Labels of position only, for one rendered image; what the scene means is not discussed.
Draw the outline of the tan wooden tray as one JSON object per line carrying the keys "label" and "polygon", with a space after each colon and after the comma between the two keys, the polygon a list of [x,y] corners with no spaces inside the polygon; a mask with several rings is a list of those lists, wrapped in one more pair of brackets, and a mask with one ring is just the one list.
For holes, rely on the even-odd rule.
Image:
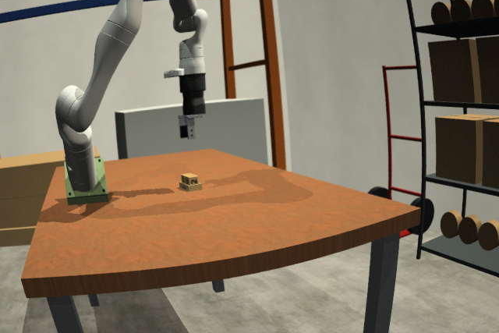
{"label": "tan wooden tray", "polygon": [[201,190],[202,189],[202,183],[195,184],[195,185],[187,185],[183,182],[179,182],[179,187],[187,190],[187,191],[195,191],[195,190]]}

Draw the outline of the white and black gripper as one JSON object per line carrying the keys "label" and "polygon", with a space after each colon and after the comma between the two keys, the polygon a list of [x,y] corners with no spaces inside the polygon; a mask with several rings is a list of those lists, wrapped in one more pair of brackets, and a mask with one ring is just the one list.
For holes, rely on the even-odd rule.
{"label": "white and black gripper", "polygon": [[164,78],[179,75],[180,93],[184,92],[182,93],[183,115],[179,115],[180,138],[195,139],[194,118],[203,117],[206,113],[203,99],[203,91],[206,90],[205,74],[203,57],[181,58],[179,69],[164,73]]}

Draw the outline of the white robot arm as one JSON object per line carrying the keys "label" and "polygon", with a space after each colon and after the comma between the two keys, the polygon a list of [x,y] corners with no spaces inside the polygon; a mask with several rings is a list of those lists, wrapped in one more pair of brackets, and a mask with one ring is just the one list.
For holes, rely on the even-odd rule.
{"label": "white robot arm", "polygon": [[[203,57],[207,13],[197,9],[195,0],[169,0],[169,3],[174,13],[175,31],[195,31],[191,38],[180,42],[179,59]],[[117,66],[140,29],[142,8],[143,0],[119,1],[98,34],[94,69],[86,91],[68,86],[56,101],[58,131],[63,140],[65,163],[73,191],[87,192],[97,183],[90,124]]]}

